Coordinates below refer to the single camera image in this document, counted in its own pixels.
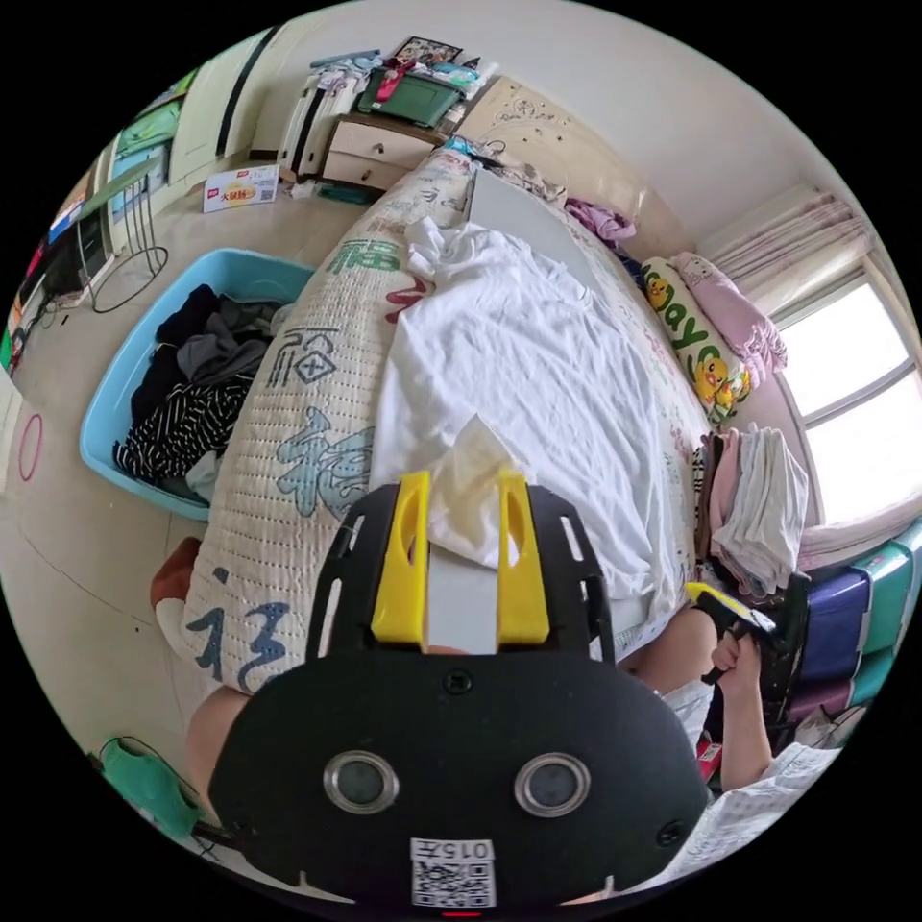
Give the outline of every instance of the white curtain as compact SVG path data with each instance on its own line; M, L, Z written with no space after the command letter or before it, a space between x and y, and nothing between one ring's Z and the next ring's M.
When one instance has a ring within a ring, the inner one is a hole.
M709 259L771 316L861 259L873 242L851 207L831 193L813 193Z

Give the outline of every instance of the cloth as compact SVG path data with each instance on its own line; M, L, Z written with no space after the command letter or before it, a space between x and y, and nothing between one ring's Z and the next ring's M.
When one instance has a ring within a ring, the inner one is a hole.
M218 305L218 313L231 333L257 330L270 339L275 316L283 307L279 301L237 301L230 295L220 295Z
M728 570L753 577L744 592L764 595L784 589L797 569L807 517L809 481L791 455L780 429L740 434L740 483L727 521L711 536Z
M711 702L714 699L714 686L705 685L700 679L694 679L679 689L668 691L661 697L682 721L691 748L697 752L698 741L704 733L704 724L708 719L708 712L711 710Z
M177 349L176 361L193 384L218 384L235 375L255 375L268 344L259 339L238 343L221 314L212 314L205 332Z
M176 361L176 347L161 343L151 356L144 378L132 394L132 422L143 423L166 403L170 391L184 382L185 375Z
M474 560L481 548L489 548L481 563L498 566L496 481L503 471L526 473L516 454L474 415L432 468L429 540Z
M694 551L698 560L707 559L711 551L711 491L720 458L723 454L723 440L713 432L701 436L704 446L704 476L701 480L701 496L698 500L698 523L694 532Z
M648 618L671 616L681 599L664 449L630 334L565 266L520 240L470 223L439 230L430 219L406 235L408 270L435 291L398 321L370 488L435 470L476 416L532 482L576 507L611 597L650 593ZM493 528L452 528L469 559L495 565Z
M182 307L157 328L157 341L179 348L190 337L205 331L207 319L220 310L218 296L209 285L199 285Z
M582 199L567 199L564 208L608 246L618 244L637 232L632 221L601 205L593 205Z
M204 454L227 448L252 384L238 375L221 384L174 388L166 403L132 426L124 444L115 443L115 464L147 483L185 477Z
M214 485L221 470L221 458L215 451L207 451L185 475L188 488L197 496L211 502L214 497Z
M708 320L749 369L752 386L788 365L778 328L738 287L703 256L680 253L672 260Z
M792 743L772 760L759 781L721 794L706 807L665 870L622 895L678 880L729 858L787 813L838 753L838 749L810 749Z
M286 304L284 307L280 307L272 315L272 323L269 325L269 335L275 339L279 335L279 330L281 325L288 319L288 315L294 309L293 304Z
M733 502L740 483L740 433L730 429L726 435L718 436L723 442L723 453L714 474L711 496L708 502L709 525L712 534L721 526L733 509Z

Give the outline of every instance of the camera lens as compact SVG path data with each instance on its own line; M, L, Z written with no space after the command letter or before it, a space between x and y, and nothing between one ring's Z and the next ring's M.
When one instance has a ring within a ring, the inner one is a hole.
M550 752L527 763L516 777L519 806L533 816L566 816L589 794L589 769L573 756Z
M324 770L324 791L347 813L380 813L397 799L394 769L380 756L354 750L335 756Z

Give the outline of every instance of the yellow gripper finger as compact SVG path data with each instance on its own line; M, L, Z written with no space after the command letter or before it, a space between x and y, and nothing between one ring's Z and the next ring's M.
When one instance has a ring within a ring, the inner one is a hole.
M514 564L509 562L510 538L519 552ZM528 487L520 473L503 473L499 476L497 649L509 644L539 646L549 633Z
M692 602L696 602L702 593L708 593L735 615L746 620L752 620L752 612L742 602L727 593L722 593L720 589L709 586L707 583L686 583L685 590Z
M428 512L429 474L406 474L400 479L372 617L378 643L416 645L423 653L428 641Z

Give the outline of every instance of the nightstand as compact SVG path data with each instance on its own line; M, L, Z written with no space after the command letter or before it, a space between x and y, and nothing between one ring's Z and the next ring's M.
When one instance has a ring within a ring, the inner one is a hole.
M386 192L445 140L436 131L385 115L340 115L319 179Z

